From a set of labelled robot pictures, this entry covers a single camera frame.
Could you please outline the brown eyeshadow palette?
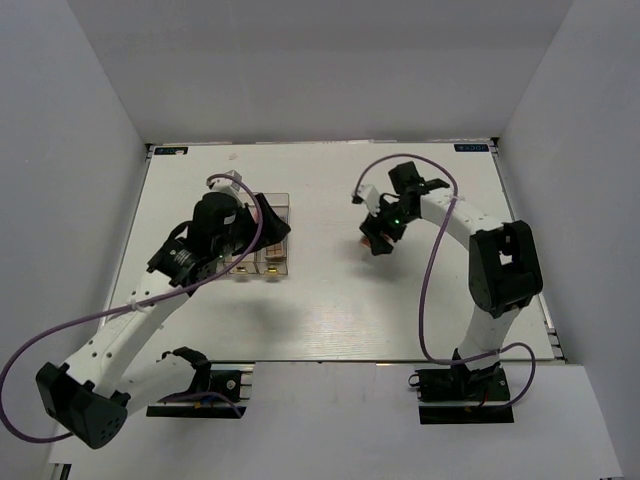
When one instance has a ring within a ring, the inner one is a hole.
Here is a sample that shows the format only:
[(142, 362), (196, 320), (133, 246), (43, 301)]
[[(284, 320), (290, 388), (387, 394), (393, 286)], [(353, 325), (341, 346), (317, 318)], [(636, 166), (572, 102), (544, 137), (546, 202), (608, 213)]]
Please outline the brown eyeshadow palette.
[(283, 241), (265, 248), (265, 259), (267, 261), (283, 261), (286, 258), (287, 250)]

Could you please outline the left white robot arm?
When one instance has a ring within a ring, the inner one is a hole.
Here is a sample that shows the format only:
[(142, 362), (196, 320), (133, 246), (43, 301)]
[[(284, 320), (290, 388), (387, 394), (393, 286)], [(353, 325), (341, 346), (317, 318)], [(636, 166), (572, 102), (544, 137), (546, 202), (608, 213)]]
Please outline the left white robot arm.
[(75, 354), (36, 375), (45, 411), (92, 449), (109, 443), (127, 417), (158, 401), (198, 401), (213, 395), (211, 362), (180, 347), (134, 372), (129, 365), (147, 341), (213, 277), (219, 263), (283, 241), (291, 228), (266, 197), (259, 212), (228, 193), (207, 193), (191, 219), (178, 224), (148, 261), (128, 311), (113, 315)]

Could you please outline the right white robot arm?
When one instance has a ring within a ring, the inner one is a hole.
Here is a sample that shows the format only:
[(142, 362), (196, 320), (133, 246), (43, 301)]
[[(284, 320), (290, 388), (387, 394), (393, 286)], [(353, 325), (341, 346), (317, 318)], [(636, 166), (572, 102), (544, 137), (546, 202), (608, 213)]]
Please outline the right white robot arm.
[(463, 200), (450, 173), (424, 179), (418, 156), (408, 156), (389, 172), (393, 194), (357, 182), (355, 204), (367, 208), (360, 231), (372, 255), (388, 255), (416, 220), (438, 228), (435, 243), (450, 235), (468, 254), (468, 289), (474, 309), (465, 336), (447, 364), (451, 384), (461, 397), (484, 391), (494, 375), (515, 318), (537, 296), (543, 278), (530, 226), (503, 222)]

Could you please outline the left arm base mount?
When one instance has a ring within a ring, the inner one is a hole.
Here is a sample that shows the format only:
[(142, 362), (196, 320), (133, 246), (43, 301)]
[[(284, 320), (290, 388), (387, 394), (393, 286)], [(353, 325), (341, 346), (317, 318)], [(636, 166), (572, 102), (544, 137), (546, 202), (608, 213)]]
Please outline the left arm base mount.
[(185, 393), (149, 405), (149, 418), (240, 420), (248, 407), (253, 385), (253, 364), (214, 363), (207, 381)]

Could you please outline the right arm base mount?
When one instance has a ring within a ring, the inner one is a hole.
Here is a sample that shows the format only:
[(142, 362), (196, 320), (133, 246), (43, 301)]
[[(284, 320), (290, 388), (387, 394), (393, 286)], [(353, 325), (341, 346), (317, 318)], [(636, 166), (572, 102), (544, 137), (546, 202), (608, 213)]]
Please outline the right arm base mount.
[(421, 425), (512, 424), (511, 393), (504, 370), (464, 390), (451, 369), (420, 369), (408, 378), (417, 393)]

